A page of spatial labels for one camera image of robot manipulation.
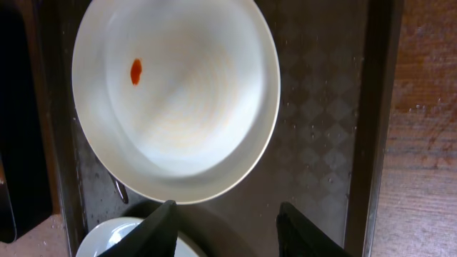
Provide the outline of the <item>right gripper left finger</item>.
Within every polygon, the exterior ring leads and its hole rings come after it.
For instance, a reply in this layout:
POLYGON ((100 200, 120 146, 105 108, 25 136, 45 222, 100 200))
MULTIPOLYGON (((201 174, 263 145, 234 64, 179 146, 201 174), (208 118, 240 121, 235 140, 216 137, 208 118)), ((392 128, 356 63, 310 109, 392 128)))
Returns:
POLYGON ((168 200, 99 257, 173 257, 178 229, 176 202, 168 200))

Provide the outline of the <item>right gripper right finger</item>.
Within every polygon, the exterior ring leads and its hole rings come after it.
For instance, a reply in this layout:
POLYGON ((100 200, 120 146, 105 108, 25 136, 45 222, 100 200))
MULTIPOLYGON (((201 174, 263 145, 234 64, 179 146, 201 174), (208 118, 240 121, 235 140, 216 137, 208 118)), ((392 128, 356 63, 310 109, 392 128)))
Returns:
POLYGON ((351 257, 289 202, 276 217, 280 257, 351 257))

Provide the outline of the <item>pale blue plate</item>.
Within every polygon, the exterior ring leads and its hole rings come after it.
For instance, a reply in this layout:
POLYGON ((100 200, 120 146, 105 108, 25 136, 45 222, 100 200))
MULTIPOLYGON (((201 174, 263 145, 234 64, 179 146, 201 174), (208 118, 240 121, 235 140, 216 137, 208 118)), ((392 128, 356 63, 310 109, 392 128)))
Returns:
MULTIPOLYGON (((118 243, 143 221, 142 218, 113 218, 97 225, 81 242, 76 257, 97 257, 118 243)), ((204 257, 206 254, 184 233, 179 232, 175 257, 204 257)))

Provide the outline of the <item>white plate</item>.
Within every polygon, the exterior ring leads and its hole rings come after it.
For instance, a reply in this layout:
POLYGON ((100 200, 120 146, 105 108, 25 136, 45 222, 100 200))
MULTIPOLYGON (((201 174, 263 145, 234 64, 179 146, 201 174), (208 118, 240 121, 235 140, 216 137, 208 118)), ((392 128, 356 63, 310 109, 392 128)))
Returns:
POLYGON ((104 167, 143 197, 179 204, 218 197, 253 170, 281 95, 275 43, 252 0, 92 1, 71 80, 104 167))

